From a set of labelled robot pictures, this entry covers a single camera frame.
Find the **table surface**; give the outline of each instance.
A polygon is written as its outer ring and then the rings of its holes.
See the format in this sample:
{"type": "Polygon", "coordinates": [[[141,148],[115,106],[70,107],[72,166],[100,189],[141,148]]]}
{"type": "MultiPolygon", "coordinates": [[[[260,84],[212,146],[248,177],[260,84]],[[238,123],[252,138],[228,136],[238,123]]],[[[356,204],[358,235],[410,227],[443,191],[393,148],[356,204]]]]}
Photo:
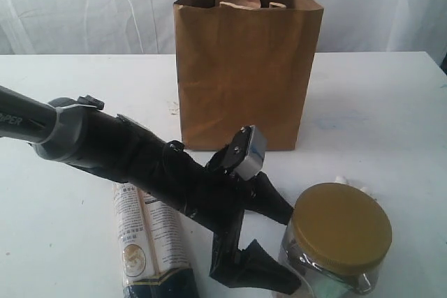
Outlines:
{"type": "MultiPolygon", "coordinates": [[[[164,140],[180,139],[173,55],[2,56],[0,84],[36,100],[91,94],[164,140]]],[[[112,182],[38,158],[0,139],[0,296],[122,298],[112,182]]],[[[192,152],[205,163],[209,152],[192,152]]],[[[447,77],[423,52],[317,54],[297,149],[269,152],[264,171],[293,203],[345,176],[386,210],[393,245],[370,297],[447,292],[447,77]]],[[[271,297],[207,276],[212,234],[182,217],[202,298],[271,297]]],[[[244,219],[274,257],[284,226],[244,219]]]]}

